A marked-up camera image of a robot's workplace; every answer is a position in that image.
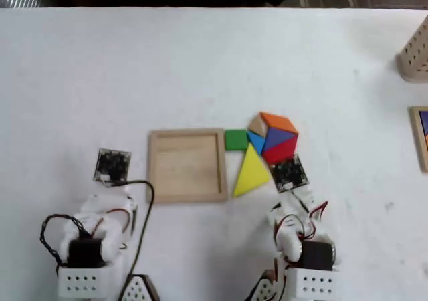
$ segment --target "red triangle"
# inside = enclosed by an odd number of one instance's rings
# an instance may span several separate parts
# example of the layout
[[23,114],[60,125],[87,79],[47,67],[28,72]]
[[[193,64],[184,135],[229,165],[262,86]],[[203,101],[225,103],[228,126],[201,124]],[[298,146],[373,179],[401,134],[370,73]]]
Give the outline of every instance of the red triangle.
[[294,151],[296,150],[297,145],[297,136],[282,142],[281,144],[265,150],[263,152],[263,157],[267,164],[276,164],[282,162],[287,157],[293,156]]

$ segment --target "blue triangle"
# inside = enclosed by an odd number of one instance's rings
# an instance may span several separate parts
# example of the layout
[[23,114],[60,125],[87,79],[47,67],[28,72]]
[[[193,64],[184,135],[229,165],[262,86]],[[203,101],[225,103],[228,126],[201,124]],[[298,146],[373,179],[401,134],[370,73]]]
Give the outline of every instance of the blue triangle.
[[248,132],[248,138],[253,144],[255,151],[260,155],[263,150],[263,145],[265,144],[265,139],[253,132]]
[[286,132],[285,130],[276,128],[269,128],[267,133],[264,151],[295,137],[295,134],[292,132]]

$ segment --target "tangram piece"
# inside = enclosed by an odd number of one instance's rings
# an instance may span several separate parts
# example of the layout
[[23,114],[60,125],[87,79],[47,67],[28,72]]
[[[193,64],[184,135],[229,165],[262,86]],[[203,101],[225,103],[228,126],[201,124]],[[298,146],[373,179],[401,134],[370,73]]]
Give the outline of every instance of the tangram piece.
[[225,131],[225,146],[227,151],[244,151],[248,147],[247,131],[226,130]]
[[285,142],[293,137],[295,137],[296,134],[292,132],[286,132],[284,130],[276,129],[276,128],[269,128],[266,136],[266,142],[264,146],[264,151],[275,147],[282,142]]
[[248,138],[257,151],[257,154],[260,155],[261,151],[263,150],[263,145],[265,144],[265,139],[257,134],[254,134],[253,132],[248,132]]
[[233,196],[240,196],[255,189],[268,182],[270,178],[269,171],[265,168],[253,145],[250,144],[245,154],[241,171],[239,172]]
[[263,151],[263,157],[267,164],[272,165],[279,163],[294,155],[297,145],[297,136],[275,146],[267,151]]
[[268,114],[267,112],[261,112],[261,117],[270,128],[276,128],[285,130],[286,132],[292,132],[293,134],[299,134],[297,129],[286,117]]
[[257,114],[253,118],[253,120],[249,123],[248,129],[261,137],[266,137],[267,128],[265,122],[263,119],[261,119],[260,114]]

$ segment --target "black wire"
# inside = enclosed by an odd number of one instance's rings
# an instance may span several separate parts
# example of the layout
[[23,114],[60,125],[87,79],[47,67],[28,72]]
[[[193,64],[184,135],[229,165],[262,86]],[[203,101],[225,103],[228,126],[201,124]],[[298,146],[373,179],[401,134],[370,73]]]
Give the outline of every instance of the black wire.
[[145,181],[144,179],[137,179],[137,180],[134,180],[134,181],[118,181],[118,182],[106,182],[105,183],[105,186],[107,186],[107,187],[117,187],[117,186],[124,186],[124,185],[129,185],[129,184],[138,184],[138,183],[143,183],[143,184],[146,184],[146,185],[148,185],[150,187],[150,190],[152,191],[152,199],[150,201],[150,205],[148,206],[148,211],[147,211],[147,214],[146,214],[146,219],[144,220],[144,225],[142,226],[142,230],[141,230],[141,234],[140,234],[140,241],[138,243],[138,247],[137,247],[136,255],[135,255],[135,258],[134,258],[134,262],[132,263],[131,269],[129,270],[129,273],[128,273],[127,277],[126,277],[125,284],[122,287],[122,291],[120,291],[119,301],[121,301],[121,299],[123,297],[123,294],[125,293],[126,286],[127,286],[128,282],[129,282],[129,280],[131,279],[132,274],[134,273],[135,265],[136,265],[136,263],[138,261],[138,257],[140,256],[142,239],[143,239],[144,233],[146,231],[146,227],[147,227],[147,223],[148,223],[148,218],[150,217],[150,213],[152,211],[152,207],[153,207],[153,203],[154,203],[154,195],[155,194],[154,194],[153,184],[150,183],[149,181]]
[[74,223],[74,225],[78,228],[79,231],[79,237],[90,237],[91,235],[85,230],[82,222],[80,222],[78,219],[76,219],[75,217],[72,217],[70,215],[67,214],[52,214],[49,215],[48,217],[46,217],[45,221],[41,224],[41,231],[40,231],[40,242],[43,244],[44,247],[46,247],[46,250],[55,258],[56,260],[56,272],[58,274],[58,268],[60,266],[63,266],[65,263],[63,263],[63,261],[61,260],[60,255],[58,254],[58,252],[56,250],[54,250],[47,242],[46,242],[46,238],[45,238],[45,232],[46,232],[46,227],[47,224],[52,220],[52,219],[69,219],[71,222]]
[[305,212],[307,213],[307,214],[309,214],[309,209],[306,207],[306,205],[302,202],[302,200],[301,199],[299,199],[298,197],[297,197],[297,195],[296,194],[294,194],[294,191],[293,190],[291,190],[290,192],[292,192],[292,195],[299,201],[299,203],[300,203],[300,206],[302,207],[302,209],[304,209],[305,210]]

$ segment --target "orange triangle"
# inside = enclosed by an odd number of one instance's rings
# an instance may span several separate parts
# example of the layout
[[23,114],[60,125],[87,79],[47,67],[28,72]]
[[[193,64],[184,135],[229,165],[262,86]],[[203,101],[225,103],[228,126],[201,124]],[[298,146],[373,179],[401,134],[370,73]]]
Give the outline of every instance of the orange triangle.
[[288,120],[288,118],[268,114],[267,112],[260,112],[260,114],[269,127],[285,130],[286,132],[292,132],[296,135],[299,135],[299,132],[294,128],[293,124]]

